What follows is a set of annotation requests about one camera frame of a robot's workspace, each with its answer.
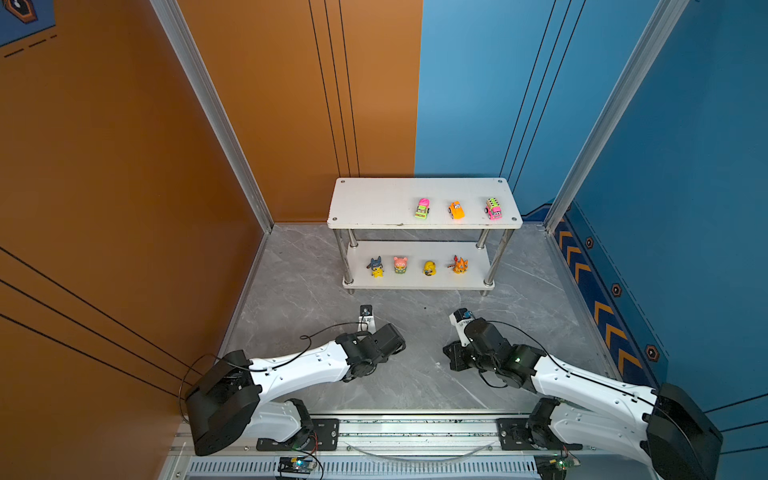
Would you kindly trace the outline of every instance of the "gray marble floor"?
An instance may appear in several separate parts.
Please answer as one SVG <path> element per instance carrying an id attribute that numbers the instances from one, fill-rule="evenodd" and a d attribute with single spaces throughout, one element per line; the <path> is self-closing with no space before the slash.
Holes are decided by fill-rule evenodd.
<path id="1" fill-rule="evenodd" d="M 358 230 L 361 240 L 476 240 L 474 230 Z M 491 257 L 500 232 L 491 233 Z M 306 346 L 299 337 L 334 323 L 356 321 L 359 305 L 373 305 L 378 325 L 393 323 L 406 338 L 405 352 L 371 376 L 295 392 L 311 412 L 338 409 L 504 409 L 530 412 L 537 397 L 521 389 L 491 389 L 474 369 L 452 372 L 442 347 L 458 339 L 448 315 L 465 307 L 486 319 L 510 322 L 544 344 L 552 355 L 605 374 L 601 352 L 568 302 L 540 226 L 525 224 L 502 258 L 496 288 L 487 297 L 468 291 L 357 290 L 342 287 L 342 266 L 333 232 L 325 225 L 278 224 L 260 262 L 228 350 L 248 357 L 286 355 Z M 511 343 L 531 343 L 498 326 Z M 315 338 L 319 346 L 354 326 Z M 498 380 L 486 374 L 489 382 Z"/>

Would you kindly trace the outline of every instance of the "blue and yellow figurine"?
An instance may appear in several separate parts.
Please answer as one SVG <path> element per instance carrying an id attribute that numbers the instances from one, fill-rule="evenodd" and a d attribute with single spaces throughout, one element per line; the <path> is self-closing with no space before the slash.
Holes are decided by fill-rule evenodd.
<path id="1" fill-rule="evenodd" d="M 366 268 L 371 269 L 371 275 L 374 277 L 384 276 L 384 266 L 382 265 L 381 255 L 379 255 L 379 258 L 372 258 L 371 263 L 369 263 Z"/>

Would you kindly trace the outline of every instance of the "yellow chevron arrow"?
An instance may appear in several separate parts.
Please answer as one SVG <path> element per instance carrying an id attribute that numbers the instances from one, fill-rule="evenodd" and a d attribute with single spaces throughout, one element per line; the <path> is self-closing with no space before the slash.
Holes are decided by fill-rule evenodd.
<path id="1" fill-rule="evenodd" d="M 576 283 L 578 283 L 578 273 L 582 270 L 586 270 L 588 272 L 592 271 L 589 265 L 584 265 L 583 263 L 576 262 L 576 273 L 574 274 L 574 276 L 576 277 Z"/>
<path id="2" fill-rule="evenodd" d="M 610 308 L 608 305 L 606 305 L 605 303 L 595 302 L 594 303 L 594 322 L 598 325 L 600 325 L 600 320 L 598 319 L 598 316 L 600 315 L 600 310 L 603 310 L 604 312 L 608 312 L 611 315 L 614 315 L 613 309 Z"/>
<path id="3" fill-rule="evenodd" d="M 560 232 L 560 250 L 563 250 L 563 237 L 573 237 L 574 234 L 566 232 L 565 230 Z"/>
<path id="4" fill-rule="evenodd" d="M 619 335 L 623 339 L 627 339 L 627 335 L 616 328 L 613 325 L 609 325 L 608 323 L 605 324 L 605 345 L 608 347 L 608 349 L 611 349 L 611 334 L 615 333 L 616 335 Z"/>
<path id="5" fill-rule="evenodd" d="M 581 250 L 579 250 L 578 247 L 568 247 L 566 251 L 568 252 L 568 257 L 565 262 L 568 266 L 571 266 L 571 253 L 581 253 Z"/>
<path id="6" fill-rule="evenodd" d="M 629 360 L 630 362 L 637 365 L 638 368 L 643 368 L 643 366 L 640 364 L 640 360 L 634 358 L 629 353 L 626 353 L 622 349 L 619 349 L 619 373 L 621 375 L 624 374 L 624 360 Z"/>

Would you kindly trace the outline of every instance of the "shelf top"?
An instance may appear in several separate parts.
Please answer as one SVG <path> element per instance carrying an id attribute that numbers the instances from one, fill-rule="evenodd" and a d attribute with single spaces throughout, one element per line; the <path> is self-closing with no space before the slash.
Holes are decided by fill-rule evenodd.
<path id="1" fill-rule="evenodd" d="M 414 217 L 422 198 L 429 200 L 426 219 Z M 498 201 L 502 218 L 488 218 L 488 198 Z M 461 220 L 449 213 L 456 201 L 464 210 Z M 507 230 L 522 224 L 504 178 L 338 178 L 328 213 L 328 227 L 335 229 Z"/>

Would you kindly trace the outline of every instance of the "toy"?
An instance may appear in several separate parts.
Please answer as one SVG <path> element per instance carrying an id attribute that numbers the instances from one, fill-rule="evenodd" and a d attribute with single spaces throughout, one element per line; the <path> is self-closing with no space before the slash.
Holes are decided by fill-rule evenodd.
<path id="1" fill-rule="evenodd" d="M 426 276 L 432 276 L 435 273 L 437 273 L 437 267 L 435 267 L 435 262 L 430 260 L 424 264 L 424 274 Z"/>
<path id="2" fill-rule="evenodd" d="M 462 205 L 458 201 L 453 202 L 451 206 L 448 207 L 448 213 L 451 214 L 451 218 L 453 220 L 464 218 L 464 210 L 462 209 Z"/>
<path id="3" fill-rule="evenodd" d="M 416 215 L 414 217 L 416 218 L 427 218 L 427 214 L 429 213 L 429 199 L 422 198 L 419 200 L 419 206 L 416 207 Z"/>
<path id="4" fill-rule="evenodd" d="M 485 212 L 488 214 L 488 218 L 491 220 L 497 220 L 502 217 L 502 207 L 498 204 L 498 200 L 495 198 L 489 198 L 485 205 Z"/>
<path id="5" fill-rule="evenodd" d="M 408 257 L 395 257 L 395 273 L 405 273 L 408 268 Z"/>
<path id="6" fill-rule="evenodd" d="M 369 263 L 366 268 L 370 268 L 371 275 L 375 277 L 384 276 L 384 266 L 382 265 L 382 256 L 379 255 L 379 258 L 372 258 L 371 263 Z"/>
<path id="7" fill-rule="evenodd" d="M 464 260 L 463 258 L 458 258 L 456 255 L 454 255 L 453 265 L 448 265 L 448 268 L 451 267 L 453 267 L 453 273 L 464 273 L 469 267 L 469 260 Z"/>

